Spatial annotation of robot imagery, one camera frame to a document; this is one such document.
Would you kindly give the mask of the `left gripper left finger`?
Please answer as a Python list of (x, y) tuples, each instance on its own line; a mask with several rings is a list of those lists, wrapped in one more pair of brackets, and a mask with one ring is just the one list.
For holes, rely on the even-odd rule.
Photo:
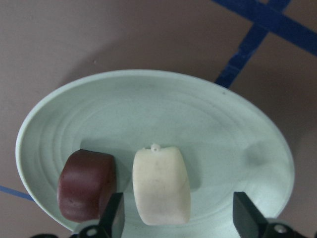
[(100, 218), (102, 238), (120, 238), (124, 230), (124, 195), (114, 193)]

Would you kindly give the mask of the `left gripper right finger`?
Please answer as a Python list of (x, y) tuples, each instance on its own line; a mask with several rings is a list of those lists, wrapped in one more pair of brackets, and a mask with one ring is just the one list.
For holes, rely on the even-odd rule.
[(233, 224), (241, 238), (261, 238), (268, 221), (245, 192), (234, 192)]

